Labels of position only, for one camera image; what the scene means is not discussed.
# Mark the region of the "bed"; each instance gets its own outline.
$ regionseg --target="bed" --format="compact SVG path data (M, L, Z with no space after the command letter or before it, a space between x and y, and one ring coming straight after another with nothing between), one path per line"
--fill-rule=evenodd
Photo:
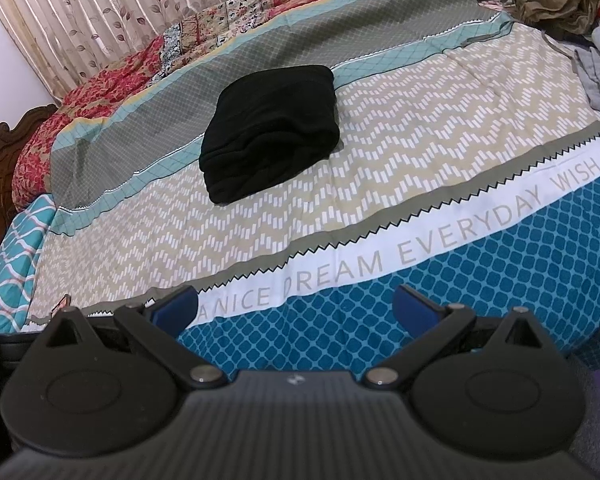
M475 0L266 1L176 24L29 141L0 332L42 329L66 293L106 316L190 283L200 309L181 342L227 373L359 373L408 340L391 301L409 283L481 315L529 306L599 367L600 114L568 60ZM219 25L232 6L256 12ZM334 72L343 149L212 206L197 158L218 92L310 62ZM22 231L16 277L3 249Z

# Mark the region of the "black towel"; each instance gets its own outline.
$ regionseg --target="black towel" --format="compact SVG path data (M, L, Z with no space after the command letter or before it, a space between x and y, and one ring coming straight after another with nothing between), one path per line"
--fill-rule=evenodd
M333 73L309 65L255 72L225 88L202 141L209 198L227 204L328 158L340 139Z

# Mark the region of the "zigzag pattern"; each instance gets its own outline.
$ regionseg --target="zigzag pattern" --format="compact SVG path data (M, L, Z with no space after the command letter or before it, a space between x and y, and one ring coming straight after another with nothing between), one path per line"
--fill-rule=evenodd
M558 156L561 156L561 155L567 155L569 152L572 152L572 151L576 150L577 148L582 148L586 144L589 144L592 140L595 140L598 138L600 138L600 132L593 134L591 137L587 138L586 140L570 144L567 148L565 148L563 150L559 150L559 152L556 153L555 156L551 156L551 157L547 156L547 157L543 158L542 160L540 160L539 162L531 164L528 168L525 168L524 170L517 172L514 176L504 179L502 182L498 182L497 184L495 184L493 186L489 185L486 187L486 189L480 189L478 192L471 193L469 196L467 196L465 198L461 198L460 200L448 200L448 202L443 202L440 206L432 206L432 207L428 208L427 210L421 210L413 216L418 217L423 212L429 212L433 209L439 210L440 208L442 208L442 205L449 206L452 203L468 202L468 200L471 197L480 196L483 193L489 192L489 190L491 190L491 189L495 190L498 187L506 184L506 182L513 181L516 177L522 176L524 173L528 173L532 168L538 167L539 164L541 164L543 162L555 160L558 158ZM255 276L257 274L265 274L266 272L273 272L277 269L282 269L283 267L285 267L289 263L289 261L296 256L304 256L306 254L314 254L314 253L317 253L320 250L324 250L330 246L333 248L336 248L338 246L344 246L349 243L355 244L359 240L366 239L369 235L376 235L380 231L388 229L390 226L398 227L400 224L407 222L409 219L410 219L410 217L404 218L404 219L401 218L398 221L389 221L387 224L379 225L377 228L370 230L369 232L366 232L365 234L360 235L358 238L351 239L346 242L327 243L325 245L318 245L315 248L308 248L304 251L298 251L298 252L293 252L292 247L289 247L289 250L285 251L286 256L283 259L282 263L276 264L275 266L270 266L266 270L257 269L257 270L253 270L251 272L246 272L246 273L235 272L235 273L233 273L233 275L230 278L227 278L224 280L214 280L214 284L212 286L199 286L199 284L193 284L193 283L192 283L192 285L194 285L196 287L196 290L198 290L199 292L206 292L206 291L212 290L213 288L219 288L222 286L226 286L233 280L240 280L241 278L248 278L250 276ZM112 316L112 314L113 314L113 311L111 309L110 310L99 310L96 305L82 307L81 310L82 310L83 314L88 317ZM44 316L44 317L38 317L36 315L31 315L30 317L27 318L27 323L22 327L22 331L23 332L37 332L39 330L42 330L48 324L48 322L50 320L51 320L50 314L46 314L46 316Z
M18 332L27 317L42 242L56 213L41 195L16 215L0 245L0 333Z
M215 276L260 256L282 253L286 259L291 245L293 253L315 250L332 241L330 233L413 198L428 199L437 189L473 182L600 120L566 58L522 25L504 38L361 79L337 97L344 148L289 182L218 208L208 200L198 165L191 164L75 236L50 235L30 312L46 316L67 292L87 306ZM315 241L318 234L323 242ZM302 246L302 238L311 244ZM91 265L78 269L74 254ZM259 269L254 264L245 274ZM78 273L80 282L74 280Z

